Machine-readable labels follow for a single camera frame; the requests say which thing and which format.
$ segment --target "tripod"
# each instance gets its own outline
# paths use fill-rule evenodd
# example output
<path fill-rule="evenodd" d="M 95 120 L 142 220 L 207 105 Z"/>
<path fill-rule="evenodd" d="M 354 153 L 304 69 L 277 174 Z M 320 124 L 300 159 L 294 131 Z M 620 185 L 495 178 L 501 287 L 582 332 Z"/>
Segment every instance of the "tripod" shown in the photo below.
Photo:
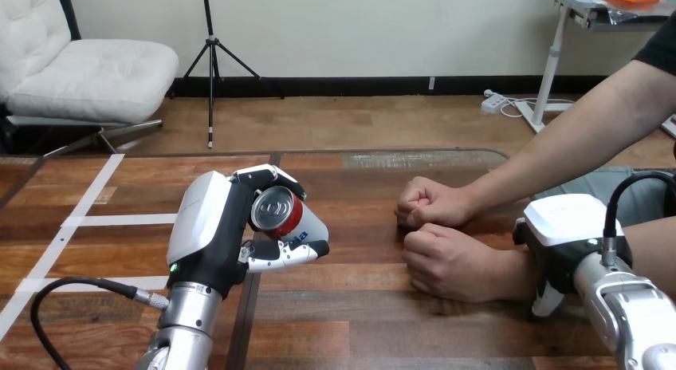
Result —
<path fill-rule="evenodd" d="M 209 49 L 209 140 L 208 146 L 212 148 L 214 146 L 214 88 L 218 86 L 218 83 L 222 81 L 221 75 L 218 72 L 218 58 L 216 56 L 216 48 L 220 48 L 225 51 L 230 57 L 234 59 L 239 65 L 244 67 L 253 77 L 257 78 L 259 81 L 262 81 L 260 75 L 253 71 L 248 65 L 246 65 L 241 59 L 236 57 L 231 53 L 219 40 L 214 36 L 214 27 L 211 24 L 211 8 L 209 5 L 209 0 L 204 0 L 204 11 L 206 13 L 206 28 L 209 31 L 209 38 L 206 40 L 206 44 L 202 47 L 202 51 L 199 52 L 199 55 L 195 58 L 195 61 L 192 62 L 192 65 L 183 76 L 185 81 L 191 74 L 192 70 L 197 65 L 202 55 L 206 52 L 206 49 Z M 275 96 L 279 96 L 280 99 L 284 99 L 284 94 L 277 89 L 274 85 L 269 83 L 269 86 L 275 92 Z"/>

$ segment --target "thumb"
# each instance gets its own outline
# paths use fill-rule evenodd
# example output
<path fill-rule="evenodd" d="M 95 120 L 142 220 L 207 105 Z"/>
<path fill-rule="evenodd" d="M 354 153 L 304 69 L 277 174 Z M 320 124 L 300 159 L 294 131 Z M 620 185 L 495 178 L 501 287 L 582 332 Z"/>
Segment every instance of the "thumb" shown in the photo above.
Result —
<path fill-rule="evenodd" d="M 407 224 L 412 227 L 419 228 L 428 222 L 434 222 L 442 213 L 442 207 L 435 204 L 422 205 L 415 208 L 406 220 Z"/>

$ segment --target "chair leg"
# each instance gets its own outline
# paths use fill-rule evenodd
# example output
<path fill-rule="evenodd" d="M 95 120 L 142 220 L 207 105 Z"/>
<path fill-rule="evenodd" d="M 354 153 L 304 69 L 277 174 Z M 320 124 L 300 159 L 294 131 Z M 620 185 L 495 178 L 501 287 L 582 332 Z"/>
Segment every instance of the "chair leg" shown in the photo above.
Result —
<path fill-rule="evenodd" d="M 84 137 L 74 143 L 68 144 L 64 147 L 61 147 L 57 150 L 51 151 L 50 153 L 44 155 L 43 157 L 54 157 L 58 155 L 63 155 L 68 152 L 73 152 L 77 149 L 87 147 L 88 145 L 92 145 L 96 142 L 98 139 L 103 143 L 103 145 L 108 149 L 108 151 L 112 154 L 116 154 L 117 151 L 115 148 L 110 144 L 108 141 L 109 137 L 115 137 L 115 136 L 120 136 L 120 135 L 127 135 L 129 133 L 133 132 L 138 132 L 146 128 L 152 128 L 152 127 L 162 127 L 162 121 L 161 120 L 151 120 L 147 121 L 145 123 L 139 123 L 139 124 L 133 124 L 129 125 L 126 127 L 119 127 L 119 128 L 114 128 L 114 129 L 103 129 L 101 128 L 100 131 L 97 133 L 94 133 L 90 136 Z"/>
<path fill-rule="evenodd" d="M 59 156 L 59 155 L 63 155 L 63 154 L 68 153 L 68 152 L 73 152 L 73 151 L 80 149 L 80 148 L 87 147 L 88 145 L 92 145 L 92 144 L 94 144 L 94 140 L 95 140 L 94 138 L 96 137 L 96 135 L 99 135 L 99 134 L 100 133 L 95 133 L 94 135 L 89 135 L 89 136 L 83 137 L 82 139 L 79 139 L 78 141 L 76 141 L 74 143 L 71 143 L 71 144 L 68 144 L 64 147 L 55 149 L 54 151 L 51 151 L 50 153 L 44 155 L 43 157 L 49 158 L 49 157 Z"/>
<path fill-rule="evenodd" d="M 129 133 L 138 132 L 142 129 L 152 128 L 152 127 L 158 127 L 158 128 L 162 127 L 162 121 L 161 120 L 151 120 L 151 121 L 146 121 L 144 123 L 128 125 L 126 127 L 108 129 L 108 130 L 103 131 L 102 136 L 107 139 L 107 138 L 110 138 L 110 137 L 127 135 Z"/>
<path fill-rule="evenodd" d="M 101 130 L 96 136 L 99 138 L 99 140 L 104 144 L 104 146 L 108 149 L 108 152 L 112 153 L 113 155 L 117 154 L 117 151 L 115 148 L 110 144 L 108 139 L 105 137 L 105 131 Z"/>

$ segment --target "black cable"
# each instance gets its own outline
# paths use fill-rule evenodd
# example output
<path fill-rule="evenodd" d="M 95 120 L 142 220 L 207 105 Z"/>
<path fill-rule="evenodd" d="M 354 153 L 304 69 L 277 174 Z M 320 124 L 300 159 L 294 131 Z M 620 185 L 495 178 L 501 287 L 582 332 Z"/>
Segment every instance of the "black cable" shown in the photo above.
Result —
<path fill-rule="evenodd" d="M 676 194 L 676 180 L 672 175 L 660 171 L 644 171 L 633 174 L 622 181 L 613 191 L 606 211 L 606 225 L 603 228 L 604 237 L 617 237 L 617 230 L 615 228 L 615 219 L 617 218 L 617 206 L 619 203 L 619 196 L 622 195 L 625 189 L 631 184 L 643 179 L 658 179 L 666 184 L 667 190 L 672 190 Z"/>
<path fill-rule="evenodd" d="M 44 300 L 45 297 L 47 297 L 47 294 L 51 293 L 58 287 L 68 284 L 94 285 L 98 286 L 101 289 L 106 289 L 113 293 L 118 293 L 125 296 L 126 298 L 131 299 L 134 299 L 134 296 L 136 295 L 136 290 L 138 290 L 135 286 L 120 284 L 119 282 L 109 281 L 104 278 L 65 277 L 52 282 L 51 284 L 45 286 L 44 289 L 37 292 L 37 294 L 35 294 L 33 304 L 30 306 L 30 323 L 33 324 L 33 329 L 37 334 L 37 338 L 40 339 L 42 346 L 45 347 L 47 353 L 52 357 L 54 362 L 56 362 L 56 364 L 62 370 L 70 370 L 70 367 L 68 366 L 68 364 L 65 363 L 63 357 L 61 357 L 59 352 L 54 348 L 52 343 L 49 341 L 49 338 L 47 338 L 45 330 L 42 329 L 42 325 L 40 324 L 40 318 L 38 317 L 37 312 L 40 309 L 40 304 L 42 303 L 42 300 Z"/>

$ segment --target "white wall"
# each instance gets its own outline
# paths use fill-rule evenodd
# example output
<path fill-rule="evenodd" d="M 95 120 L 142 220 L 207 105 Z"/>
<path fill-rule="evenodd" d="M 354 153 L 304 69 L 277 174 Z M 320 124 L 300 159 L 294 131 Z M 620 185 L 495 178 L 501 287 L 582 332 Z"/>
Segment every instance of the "white wall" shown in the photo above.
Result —
<path fill-rule="evenodd" d="M 203 46 L 202 0 L 73 0 L 85 38 L 158 41 L 183 74 Z M 267 77 L 540 75 L 552 0 L 211 0 L 217 37 Z M 648 33 L 568 23 L 559 73 L 610 74 Z M 247 72 L 219 54 L 223 76 Z M 194 75 L 208 75 L 203 58 Z"/>

